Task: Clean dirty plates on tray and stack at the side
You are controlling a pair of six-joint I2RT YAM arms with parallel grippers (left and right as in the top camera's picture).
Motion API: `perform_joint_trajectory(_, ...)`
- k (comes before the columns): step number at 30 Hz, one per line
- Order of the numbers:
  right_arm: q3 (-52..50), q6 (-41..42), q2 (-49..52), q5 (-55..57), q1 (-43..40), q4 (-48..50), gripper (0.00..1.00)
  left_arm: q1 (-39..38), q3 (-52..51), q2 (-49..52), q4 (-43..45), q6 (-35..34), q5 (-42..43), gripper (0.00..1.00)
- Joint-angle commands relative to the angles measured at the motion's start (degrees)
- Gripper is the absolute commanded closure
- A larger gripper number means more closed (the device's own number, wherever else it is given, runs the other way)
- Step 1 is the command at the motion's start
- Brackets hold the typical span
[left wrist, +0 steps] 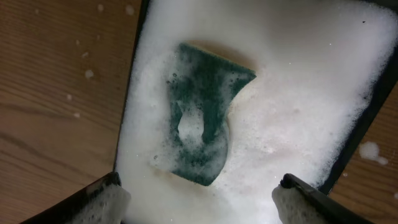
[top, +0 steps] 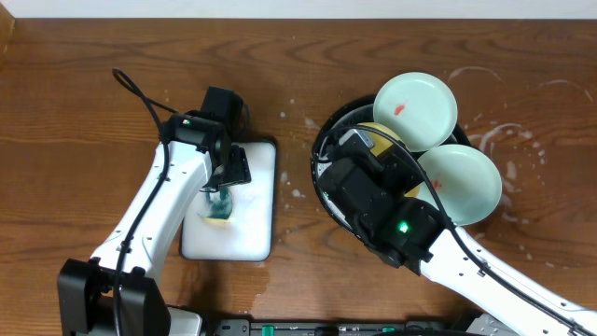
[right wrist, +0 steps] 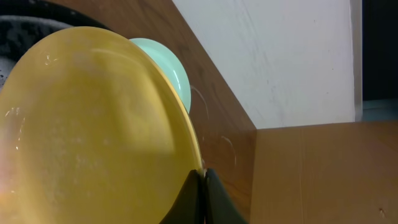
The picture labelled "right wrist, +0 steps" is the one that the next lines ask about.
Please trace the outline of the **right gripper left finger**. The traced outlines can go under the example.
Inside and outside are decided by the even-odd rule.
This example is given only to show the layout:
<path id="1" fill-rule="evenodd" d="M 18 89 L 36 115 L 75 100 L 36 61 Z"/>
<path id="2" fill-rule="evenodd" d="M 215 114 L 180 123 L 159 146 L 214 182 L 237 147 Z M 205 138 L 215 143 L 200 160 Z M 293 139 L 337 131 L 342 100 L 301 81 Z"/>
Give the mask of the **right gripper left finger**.
<path id="1" fill-rule="evenodd" d="M 205 198 L 201 175 L 191 170 L 172 205 L 160 224 L 204 224 Z"/>

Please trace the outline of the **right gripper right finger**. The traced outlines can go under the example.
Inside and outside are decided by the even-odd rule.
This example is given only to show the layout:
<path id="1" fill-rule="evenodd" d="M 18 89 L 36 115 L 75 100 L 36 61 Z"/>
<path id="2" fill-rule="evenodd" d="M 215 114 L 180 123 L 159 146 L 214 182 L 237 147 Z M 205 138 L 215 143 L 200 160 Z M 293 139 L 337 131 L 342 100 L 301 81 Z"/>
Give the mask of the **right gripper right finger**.
<path id="1" fill-rule="evenodd" d="M 206 224 L 248 224 L 234 206 L 215 170 L 206 170 L 204 189 Z"/>

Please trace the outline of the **yellow plate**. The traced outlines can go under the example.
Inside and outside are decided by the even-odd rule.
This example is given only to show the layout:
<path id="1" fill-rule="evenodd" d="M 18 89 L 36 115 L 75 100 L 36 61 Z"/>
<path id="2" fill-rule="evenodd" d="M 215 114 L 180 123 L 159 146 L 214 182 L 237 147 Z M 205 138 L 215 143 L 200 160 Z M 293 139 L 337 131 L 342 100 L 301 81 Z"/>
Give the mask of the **yellow plate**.
<path id="1" fill-rule="evenodd" d="M 94 27 L 48 35 L 1 90 L 2 223 L 160 223 L 197 209 L 189 115 L 130 40 Z"/>

